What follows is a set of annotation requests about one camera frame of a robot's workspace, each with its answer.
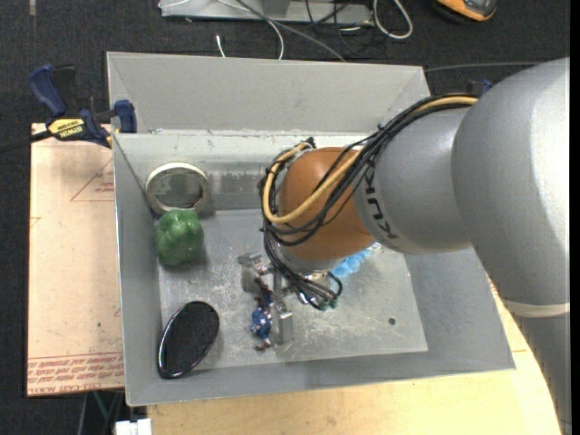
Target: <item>wire bundle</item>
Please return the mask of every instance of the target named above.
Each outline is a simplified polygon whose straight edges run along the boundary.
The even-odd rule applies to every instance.
[[[409,124],[435,111],[462,108],[470,106],[476,101],[477,97],[467,94],[430,96],[413,104],[386,124],[379,124],[376,132],[344,147],[343,151],[318,182],[312,194],[298,208],[285,215],[277,214],[276,197],[279,188],[276,186],[276,180],[299,151],[314,147],[314,141],[311,138],[300,142],[293,149],[287,150],[276,157],[271,166],[266,169],[265,176],[258,184],[262,202],[264,247],[275,270],[290,282],[290,285],[301,294],[303,299],[305,297],[308,300],[310,296],[307,294],[310,293],[314,295],[316,300],[307,302],[317,309],[325,309],[326,305],[333,305],[333,302],[338,299],[343,289],[342,284],[332,273],[328,273],[334,282],[339,285],[338,292],[334,292],[297,273],[280,259],[276,253],[276,244],[286,247],[302,244],[321,227],[330,224],[343,210],[346,202],[353,197],[354,192],[363,182],[365,173],[373,167],[378,155],[384,151],[393,137]],[[345,159],[351,150],[354,150],[355,153],[350,153],[352,156]],[[348,197],[333,216],[328,218],[331,209],[334,208],[338,200],[347,191],[349,192]],[[299,226],[290,224],[301,217],[323,195],[328,195],[328,197],[320,211]]]

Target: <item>black oval object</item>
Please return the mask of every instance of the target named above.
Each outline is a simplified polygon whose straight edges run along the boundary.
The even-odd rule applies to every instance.
[[[175,379],[196,367],[218,337],[219,316],[207,303],[182,306],[167,322],[159,343],[158,369],[164,379]]]

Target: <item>blue object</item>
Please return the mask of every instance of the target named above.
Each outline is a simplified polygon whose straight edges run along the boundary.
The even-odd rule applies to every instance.
[[[64,85],[65,90],[68,92],[69,87],[71,92],[73,91],[73,78],[67,78]],[[53,77],[53,66],[51,64],[45,64],[36,70],[28,77],[28,84],[33,91],[34,96],[44,105],[46,105],[51,113],[52,117],[46,122],[46,127],[48,128],[55,120],[62,118],[68,111],[69,106],[63,100],[62,95],[58,92]],[[68,99],[72,102],[72,106],[75,107],[74,99]],[[119,100],[114,105],[114,110],[106,111],[105,113],[93,114],[86,109],[82,109],[78,112],[78,116],[81,117],[82,121],[86,125],[85,132],[79,133],[74,138],[76,140],[86,140],[103,145],[109,148],[109,142],[107,138],[110,136],[109,132],[104,129],[100,122],[101,120],[109,119],[113,116],[118,116],[121,121],[121,131],[134,133],[137,131],[137,118],[135,116],[135,111],[131,102],[128,100]],[[54,134],[57,139],[64,140],[63,137],[59,137]]]
[[[30,85],[34,96],[48,106],[53,113],[53,119],[59,118],[66,113],[66,103],[54,86],[53,66],[51,64],[45,64],[30,74],[28,85]]]
[[[361,266],[363,265],[364,260],[370,255],[372,255],[372,253],[374,253],[377,250],[378,246],[379,246],[378,244],[373,244],[368,248],[364,249],[363,251],[360,251],[358,253],[355,253],[354,255],[347,257],[340,265],[335,267],[331,272],[339,278],[346,278],[351,274],[359,272],[361,270]]]
[[[109,132],[101,127],[101,125],[95,124],[89,110],[80,110],[79,115],[87,125],[87,133],[81,138],[81,140],[92,141],[108,148],[109,143],[107,142],[107,137],[109,137]]]
[[[137,132],[137,118],[131,102],[129,100],[119,100],[115,102],[113,108],[121,121],[121,132]]]
[[[270,330],[272,330],[272,322],[270,321],[269,314],[261,307],[256,308],[252,313],[252,332],[266,341],[268,340]]]

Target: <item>cardboard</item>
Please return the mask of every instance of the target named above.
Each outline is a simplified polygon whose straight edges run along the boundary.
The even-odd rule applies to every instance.
[[[28,396],[123,386],[112,153],[32,145]]]

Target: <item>blue clamp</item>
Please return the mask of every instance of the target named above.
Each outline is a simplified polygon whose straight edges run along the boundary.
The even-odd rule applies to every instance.
[[[65,90],[71,92],[73,89],[73,77],[71,77],[70,71],[67,74],[65,85],[68,88]],[[63,100],[54,83],[53,66],[49,63],[34,70],[28,78],[28,84],[34,96],[51,111],[52,116],[46,122],[46,128],[58,140],[87,140],[110,147],[110,143],[107,140],[110,133],[101,126],[101,121],[106,121],[115,116],[118,116],[121,121],[121,132],[135,133],[137,131],[135,111],[128,100],[117,101],[113,110],[99,114],[93,114],[87,109],[81,109],[75,116],[82,120],[81,125],[79,125],[80,121],[71,121],[70,123],[66,121],[56,122],[60,119],[69,119],[68,116],[66,118],[64,116],[69,112],[69,107],[75,104],[75,101],[72,99],[70,101],[71,105],[67,105],[67,102]]]

